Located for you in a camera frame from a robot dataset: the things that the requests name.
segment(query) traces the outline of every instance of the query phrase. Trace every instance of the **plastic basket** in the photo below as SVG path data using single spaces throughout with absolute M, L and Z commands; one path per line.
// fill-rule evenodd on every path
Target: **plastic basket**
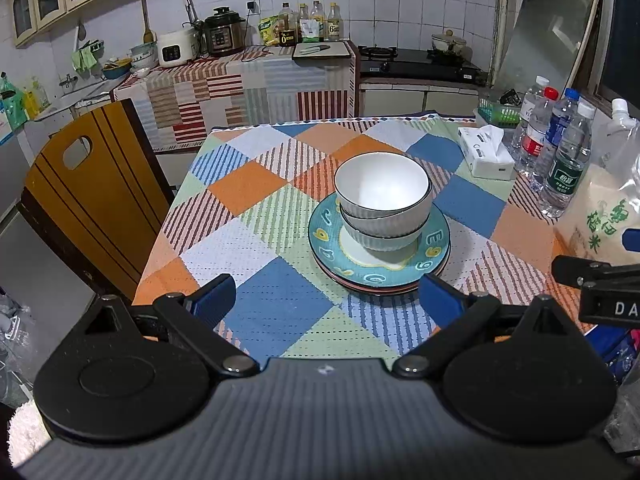
M 480 99 L 478 113 L 489 124 L 499 128 L 515 128 L 520 122 L 520 107 L 511 105 L 501 105 L 489 99 Z

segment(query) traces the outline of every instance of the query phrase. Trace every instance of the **stacked bowl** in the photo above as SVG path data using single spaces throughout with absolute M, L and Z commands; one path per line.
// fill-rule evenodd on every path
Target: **stacked bowl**
M 364 248 L 397 251 L 422 232 L 433 202 L 426 170 L 396 153 L 363 153 L 335 172 L 344 228 Z

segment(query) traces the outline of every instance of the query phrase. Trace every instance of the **table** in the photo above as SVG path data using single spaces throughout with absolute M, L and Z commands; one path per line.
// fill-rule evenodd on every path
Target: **table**
M 201 146 L 213 128 L 355 114 L 356 57 L 292 60 L 293 47 L 243 52 L 156 68 L 113 91 L 133 101 L 156 153 Z
M 451 254 L 441 277 L 505 303 L 555 296 L 577 321 L 578 295 L 557 284 L 562 253 L 524 181 L 476 179 L 453 140 L 472 118 L 367 118 L 215 130 L 170 209 L 135 304 L 190 294 L 222 272 L 238 298 L 216 331 L 265 365 L 270 356 L 380 357 L 390 364 L 433 333 L 417 293 L 377 298 L 342 288 L 313 261 L 307 223 L 356 154 L 406 152 L 429 172 L 447 216 Z

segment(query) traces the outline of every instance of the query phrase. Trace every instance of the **gas stove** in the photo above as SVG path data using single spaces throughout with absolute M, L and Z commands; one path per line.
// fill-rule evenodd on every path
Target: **gas stove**
M 359 46 L 360 75 L 431 79 L 484 85 L 486 72 L 462 56 L 439 50 Z

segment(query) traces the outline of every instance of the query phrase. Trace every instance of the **chair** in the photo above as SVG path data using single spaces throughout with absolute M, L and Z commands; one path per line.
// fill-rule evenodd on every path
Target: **chair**
M 18 208 L 98 294 L 132 300 L 173 201 L 131 100 L 56 133 L 27 174 Z

